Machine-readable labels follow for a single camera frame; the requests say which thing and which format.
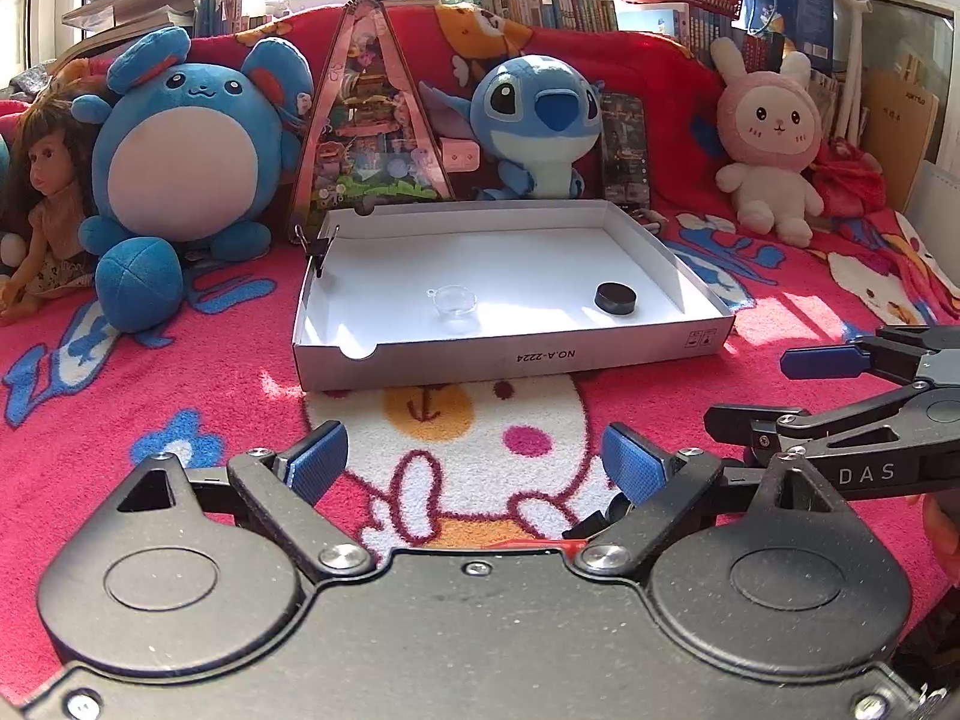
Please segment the stack of books left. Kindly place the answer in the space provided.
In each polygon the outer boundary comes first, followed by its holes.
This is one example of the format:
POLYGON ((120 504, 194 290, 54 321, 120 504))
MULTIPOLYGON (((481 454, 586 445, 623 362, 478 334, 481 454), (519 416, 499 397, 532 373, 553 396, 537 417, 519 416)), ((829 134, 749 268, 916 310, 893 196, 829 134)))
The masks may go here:
POLYGON ((62 55, 99 54, 163 26, 190 28, 194 24, 195 2, 197 0, 88 0, 62 16, 65 28, 80 33, 80 39, 62 55))

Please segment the small pink cube toy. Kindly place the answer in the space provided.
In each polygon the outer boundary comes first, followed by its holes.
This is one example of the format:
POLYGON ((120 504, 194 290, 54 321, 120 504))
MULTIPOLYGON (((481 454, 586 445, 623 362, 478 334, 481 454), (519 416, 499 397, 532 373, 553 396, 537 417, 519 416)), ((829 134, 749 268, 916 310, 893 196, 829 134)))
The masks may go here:
POLYGON ((475 172, 480 167, 482 150, 480 145, 469 138, 446 138, 439 140, 443 169, 448 174, 475 172))

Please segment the black binder clip on tray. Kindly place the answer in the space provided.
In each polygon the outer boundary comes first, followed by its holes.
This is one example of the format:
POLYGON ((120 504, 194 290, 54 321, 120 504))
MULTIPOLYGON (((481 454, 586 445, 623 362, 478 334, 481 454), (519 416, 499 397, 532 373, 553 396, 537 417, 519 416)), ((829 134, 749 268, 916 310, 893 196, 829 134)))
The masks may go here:
POLYGON ((338 231, 340 231, 340 226, 334 227, 334 232, 329 234, 329 236, 317 234, 315 238, 308 238, 306 229, 304 229, 302 224, 295 224, 295 226, 293 226, 295 239, 299 242, 299 245, 301 245, 304 257, 306 257, 308 261, 309 270, 313 272, 316 278, 322 277, 325 259, 327 259, 327 255, 331 252, 332 245, 334 245, 335 239, 338 236, 338 231))

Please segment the blue round mouse plush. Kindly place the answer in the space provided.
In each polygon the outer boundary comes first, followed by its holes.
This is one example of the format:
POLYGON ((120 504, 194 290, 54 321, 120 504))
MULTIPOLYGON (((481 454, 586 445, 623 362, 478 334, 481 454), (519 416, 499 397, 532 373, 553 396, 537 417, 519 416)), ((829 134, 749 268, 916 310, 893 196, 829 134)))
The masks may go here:
POLYGON ((70 106, 98 129, 96 211, 80 242, 96 259, 103 314, 122 333, 178 312, 185 254, 233 263, 270 249, 260 216, 298 167, 313 107, 308 60, 283 37, 262 37, 236 68, 195 64, 191 47, 185 29, 156 29, 110 64, 109 99, 82 94, 70 106))

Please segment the blue Stitch plush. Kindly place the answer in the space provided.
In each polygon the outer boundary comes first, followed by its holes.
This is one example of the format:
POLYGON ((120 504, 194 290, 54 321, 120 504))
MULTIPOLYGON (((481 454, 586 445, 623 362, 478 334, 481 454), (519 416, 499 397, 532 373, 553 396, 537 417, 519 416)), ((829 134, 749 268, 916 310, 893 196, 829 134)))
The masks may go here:
POLYGON ((477 200, 577 199, 586 183, 574 165, 599 140, 599 91, 548 55, 519 55, 492 68, 468 98, 423 83, 434 132, 472 140, 496 163, 500 183, 477 200))

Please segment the blue paper bag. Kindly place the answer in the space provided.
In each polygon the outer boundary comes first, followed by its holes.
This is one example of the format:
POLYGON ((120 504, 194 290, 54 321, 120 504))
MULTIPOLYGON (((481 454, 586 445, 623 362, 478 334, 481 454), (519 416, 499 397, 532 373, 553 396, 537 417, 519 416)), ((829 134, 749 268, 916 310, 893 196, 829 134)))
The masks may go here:
POLYGON ((743 0, 743 24, 754 36, 781 34, 823 75, 833 71, 833 0, 743 0))

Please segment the brown-haired doll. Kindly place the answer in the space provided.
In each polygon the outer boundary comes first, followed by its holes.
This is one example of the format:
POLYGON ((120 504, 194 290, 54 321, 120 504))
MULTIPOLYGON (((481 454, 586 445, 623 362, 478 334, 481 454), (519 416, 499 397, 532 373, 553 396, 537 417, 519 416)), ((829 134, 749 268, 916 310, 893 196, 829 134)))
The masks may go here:
POLYGON ((96 132, 73 117, 73 99, 71 91, 44 94, 16 130, 11 204, 28 237, 23 260, 2 283, 5 325, 93 280, 94 257, 80 242, 80 226, 94 211, 89 155, 96 132))

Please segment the pink triangular toy box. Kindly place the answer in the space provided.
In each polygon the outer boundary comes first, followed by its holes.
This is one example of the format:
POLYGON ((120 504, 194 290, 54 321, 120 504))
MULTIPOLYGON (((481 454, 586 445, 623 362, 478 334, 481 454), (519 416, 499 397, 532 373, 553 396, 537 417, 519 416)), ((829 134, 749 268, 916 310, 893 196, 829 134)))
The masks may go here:
POLYGON ((438 138, 381 0, 350 0, 314 89, 291 195, 290 231, 327 213, 452 197, 438 138))

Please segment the smartphone leaning on sofa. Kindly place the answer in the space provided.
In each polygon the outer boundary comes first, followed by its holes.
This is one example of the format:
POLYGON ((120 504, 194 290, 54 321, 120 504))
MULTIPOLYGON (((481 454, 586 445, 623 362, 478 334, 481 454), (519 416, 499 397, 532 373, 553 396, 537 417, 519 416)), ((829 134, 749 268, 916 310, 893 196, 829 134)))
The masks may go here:
POLYGON ((625 93, 601 94, 604 197, 626 208, 651 202, 643 101, 625 93))

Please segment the red cartoon fleece blanket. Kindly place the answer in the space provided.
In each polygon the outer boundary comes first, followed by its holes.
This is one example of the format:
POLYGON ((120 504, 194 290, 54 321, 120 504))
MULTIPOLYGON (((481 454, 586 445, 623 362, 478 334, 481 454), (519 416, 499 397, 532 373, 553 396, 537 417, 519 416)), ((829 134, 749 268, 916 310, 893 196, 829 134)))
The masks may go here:
POLYGON ((880 392, 870 377, 793 382, 782 351, 885 323, 952 323, 958 273, 907 218, 884 210, 794 249, 732 220, 701 136, 721 78, 662 37, 516 29, 646 110, 652 200, 664 236, 734 312, 717 355, 544 379, 306 395, 291 353, 306 260, 275 245, 255 262, 187 277, 181 312, 117 333, 91 291, 2 333, 2 692, 30 695, 57 670, 36 611, 55 553, 133 466, 172 452, 218 465, 285 449, 316 422, 347 427, 347 471, 327 517, 375 551, 555 538, 612 496, 599 445, 623 422, 669 449, 706 444, 716 403, 825 411, 880 392))

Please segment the white cardboard box tray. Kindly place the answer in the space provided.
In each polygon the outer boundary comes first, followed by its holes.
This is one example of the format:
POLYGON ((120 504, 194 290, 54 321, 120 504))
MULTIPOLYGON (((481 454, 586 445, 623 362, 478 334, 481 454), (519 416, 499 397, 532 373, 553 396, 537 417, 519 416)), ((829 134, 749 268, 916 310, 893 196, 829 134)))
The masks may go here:
POLYGON ((732 310, 646 227, 604 200, 334 210, 322 277, 306 270, 293 327, 308 392, 563 374, 714 355, 732 310), (630 316, 597 309, 615 281, 630 316), (428 289, 462 284, 477 328, 451 333, 428 289))

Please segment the pink bunny plush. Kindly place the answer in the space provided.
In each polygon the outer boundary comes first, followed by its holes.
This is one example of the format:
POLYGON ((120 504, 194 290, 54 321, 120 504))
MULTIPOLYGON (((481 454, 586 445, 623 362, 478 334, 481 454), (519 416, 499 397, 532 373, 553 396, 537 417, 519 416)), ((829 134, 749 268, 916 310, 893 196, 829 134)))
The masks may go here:
POLYGON ((804 177, 822 145, 809 57, 791 52, 777 71, 748 71, 736 43, 720 37, 711 59, 726 83, 716 124, 731 158, 716 172, 716 185, 731 197, 740 226, 809 247, 809 220, 823 213, 820 193, 804 177))

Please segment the black round cylinder container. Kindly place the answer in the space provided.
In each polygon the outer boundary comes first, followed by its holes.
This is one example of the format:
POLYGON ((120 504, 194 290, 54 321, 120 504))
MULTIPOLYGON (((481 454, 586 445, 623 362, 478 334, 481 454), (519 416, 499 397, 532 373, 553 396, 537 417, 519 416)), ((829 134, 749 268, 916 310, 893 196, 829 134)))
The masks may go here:
POLYGON ((630 316, 636 309, 636 291, 628 284, 606 281, 599 284, 594 293, 597 309, 611 316, 630 316))

